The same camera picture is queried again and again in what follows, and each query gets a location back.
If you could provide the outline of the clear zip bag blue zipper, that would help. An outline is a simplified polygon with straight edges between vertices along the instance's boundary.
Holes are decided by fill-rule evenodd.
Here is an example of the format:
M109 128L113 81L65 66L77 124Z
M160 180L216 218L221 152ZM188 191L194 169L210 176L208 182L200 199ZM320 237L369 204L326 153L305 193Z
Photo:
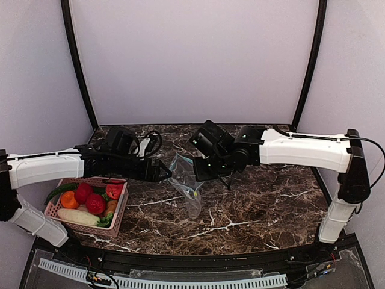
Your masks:
M203 183L196 181L193 160L176 153L169 169L172 176L168 181L184 197L188 217L198 218L202 210L199 189Z

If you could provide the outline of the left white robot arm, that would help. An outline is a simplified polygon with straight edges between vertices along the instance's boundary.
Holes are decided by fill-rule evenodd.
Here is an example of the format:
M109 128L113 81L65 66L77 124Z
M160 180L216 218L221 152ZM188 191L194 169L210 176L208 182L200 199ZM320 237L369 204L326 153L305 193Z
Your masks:
M64 178L89 178L120 175L125 179L160 182L172 172L152 156L162 146L158 131L148 132L139 140L134 132L111 128L106 139L93 146L75 146L63 151L29 155L7 155L1 150L1 221L11 222L55 247L69 240L60 222L18 196L17 189L40 182Z

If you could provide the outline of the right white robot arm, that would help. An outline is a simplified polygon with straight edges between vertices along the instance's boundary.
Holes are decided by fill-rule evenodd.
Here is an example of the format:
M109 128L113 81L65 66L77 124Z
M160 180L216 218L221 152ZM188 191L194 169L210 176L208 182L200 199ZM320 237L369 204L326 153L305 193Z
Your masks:
M207 120L189 139L201 153L193 159L196 181L221 179L247 166L292 164L337 172L339 189L318 233L322 243L339 238L354 210L371 193L362 148L355 129L339 135L284 132L278 127L245 126L236 137Z

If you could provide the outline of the red toy tomato right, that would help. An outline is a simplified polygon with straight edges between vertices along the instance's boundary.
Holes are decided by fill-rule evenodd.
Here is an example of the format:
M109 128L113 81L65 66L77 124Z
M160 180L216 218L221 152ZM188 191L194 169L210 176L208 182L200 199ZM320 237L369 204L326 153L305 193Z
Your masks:
M105 194L111 200L119 200L123 191L123 184L108 184L105 188Z

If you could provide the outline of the red toy fruit front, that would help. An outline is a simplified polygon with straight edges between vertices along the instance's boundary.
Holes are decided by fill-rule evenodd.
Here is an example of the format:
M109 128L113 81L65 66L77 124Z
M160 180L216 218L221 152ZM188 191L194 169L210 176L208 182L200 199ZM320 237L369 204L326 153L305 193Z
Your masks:
M106 201L101 195L92 193L88 196L85 206L90 214L99 215L105 211Z

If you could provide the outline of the red toy fruit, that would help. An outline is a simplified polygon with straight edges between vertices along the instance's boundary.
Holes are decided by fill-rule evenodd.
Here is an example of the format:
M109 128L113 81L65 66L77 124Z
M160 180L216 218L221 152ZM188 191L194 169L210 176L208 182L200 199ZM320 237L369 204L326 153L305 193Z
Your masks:
M79 204L85 204L89 195L93 193L93 188L87 183L80 183L75 191L74 198Z
M88 196L85 206L90 214L99 215L105 211L106 201L101 195L92 193Z

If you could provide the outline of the green toy leafy vegetable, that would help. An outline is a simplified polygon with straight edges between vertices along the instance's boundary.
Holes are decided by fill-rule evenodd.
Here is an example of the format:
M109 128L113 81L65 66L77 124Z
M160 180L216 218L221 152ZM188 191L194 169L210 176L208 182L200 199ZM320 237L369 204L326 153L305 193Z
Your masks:
M109 228L112 224L113 218L114 218L114 213L108 213L106 216L104 216L98 221L97 227Z

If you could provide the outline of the red toy fruit left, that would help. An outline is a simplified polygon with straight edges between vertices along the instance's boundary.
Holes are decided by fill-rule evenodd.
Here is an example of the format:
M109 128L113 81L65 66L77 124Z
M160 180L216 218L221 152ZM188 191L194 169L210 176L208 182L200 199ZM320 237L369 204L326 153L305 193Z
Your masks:
M75 191L74 198L79 204L85 204L89 195L93 193L93 188L87 183L80 183Z

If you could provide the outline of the green toy chili pepper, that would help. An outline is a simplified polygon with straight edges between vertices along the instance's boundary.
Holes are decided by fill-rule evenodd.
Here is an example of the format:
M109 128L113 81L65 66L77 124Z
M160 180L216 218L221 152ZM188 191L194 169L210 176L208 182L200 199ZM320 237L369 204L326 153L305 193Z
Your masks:
M73 191L78 188L77 183L63 184L52 190L46 197L44 204L47 205L55 196L65 193L67 191Z

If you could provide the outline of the white toy radish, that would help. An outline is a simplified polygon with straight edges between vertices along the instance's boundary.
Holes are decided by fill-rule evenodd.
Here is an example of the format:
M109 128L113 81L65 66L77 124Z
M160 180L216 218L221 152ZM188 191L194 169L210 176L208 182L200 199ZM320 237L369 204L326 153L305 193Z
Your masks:
M85 226L96 226L100 218L86 211L61 208L57 211L60 219Z

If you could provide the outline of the orange toy fruit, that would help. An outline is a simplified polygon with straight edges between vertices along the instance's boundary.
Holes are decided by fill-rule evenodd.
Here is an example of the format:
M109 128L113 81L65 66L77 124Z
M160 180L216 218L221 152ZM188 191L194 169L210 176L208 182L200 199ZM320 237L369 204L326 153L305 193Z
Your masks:
M78 209L80 204L75 199L74 191L67 191L61 195L61 205L67 209Z

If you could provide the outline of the black front rail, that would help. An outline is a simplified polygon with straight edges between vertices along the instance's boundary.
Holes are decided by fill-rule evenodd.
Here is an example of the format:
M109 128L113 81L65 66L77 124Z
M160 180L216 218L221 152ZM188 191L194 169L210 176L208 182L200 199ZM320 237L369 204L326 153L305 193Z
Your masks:
M78 242L63 249L55 249L54 257L93 266L106 272L127 273L132 269L176 271L185 273L219 272L262 269L264 272L280 272L300 276L307 266L330 261L336 268L342 267L344 251L352 251L353 263L364 273L368 267L355 234L343 235L332 245L313 243L289 249L267 252L217 256L171 256L128 253L82 246Z

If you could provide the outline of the left black frame post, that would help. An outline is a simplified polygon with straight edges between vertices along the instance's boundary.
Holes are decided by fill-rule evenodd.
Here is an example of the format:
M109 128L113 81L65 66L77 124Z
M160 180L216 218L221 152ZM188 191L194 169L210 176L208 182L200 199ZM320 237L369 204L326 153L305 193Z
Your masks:
M79 91L81 93L82 102L84 104L88 120L90 121L93 131L96 131L99 127L96 114L94 112L93 104L88 92L88 87L85 81L84 72L82 69L81 59L79 56L78 46L75 37L75 28L73 25L72 13L69 0L61 0L61 11L63 15L64 29L66 32L67 43L70 51L70 57L72 60L73 69L75 71L76 80L78 83Z

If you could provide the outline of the black frame post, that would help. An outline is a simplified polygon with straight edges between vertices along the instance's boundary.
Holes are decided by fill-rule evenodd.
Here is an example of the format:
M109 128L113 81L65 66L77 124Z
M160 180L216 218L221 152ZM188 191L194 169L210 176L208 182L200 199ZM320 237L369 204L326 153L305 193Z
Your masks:
M307 63L306 72L304 75L303 85L298 98L297 107L290 125L291 131L296 131L300 124L301 117L303 115L304 107L309 94L310 86L315 71L319 49L321 46L321 40L324 30L325 17L327 12L327 0L318 1L318 10L316 15L315 29L313 33L312 45L309 54L309 60Z
M79 56L78 46L75 37L75 28L73 25L72 13L69 0L61 0L61 11L63 15L64 29L66 32L67 43L70 51L70 57L72 60L73 69L75 71L76 80L78 83L79 91L81 93L82 102L84 104L88 120L90 121L93 131L96 131L99 127L96 114L94 112L93 104L88 92L88 87L85 81L84 72L82 69L81 59Z

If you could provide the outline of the right black frame post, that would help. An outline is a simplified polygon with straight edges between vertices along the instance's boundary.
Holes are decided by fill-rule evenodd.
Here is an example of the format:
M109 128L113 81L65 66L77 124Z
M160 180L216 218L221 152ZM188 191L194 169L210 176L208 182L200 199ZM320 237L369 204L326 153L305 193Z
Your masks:
M313 33L312 45L309 54L309 60L307 63L306 72L304 75L303 85L298 98L297 107L290 125L291 131L296 131L300 124L301 117L303 115L304 107L309 94L310 86L315 71L319 49L321 46L321 40L324 30L325 17L327 12L327 0L318 1L318 10L316 15L315 29Z

